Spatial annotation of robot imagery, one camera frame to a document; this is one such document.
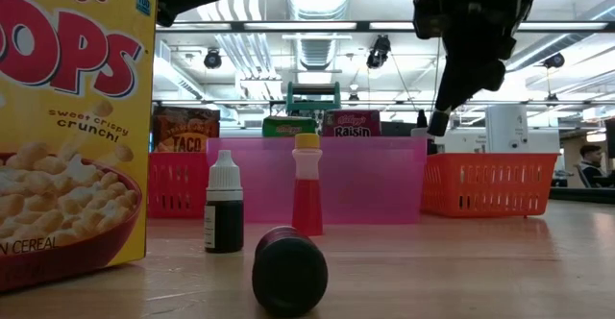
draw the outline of froot loops cereal box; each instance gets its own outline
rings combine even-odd
[[[0,0],[0,291],[143,258],[157,0]]]

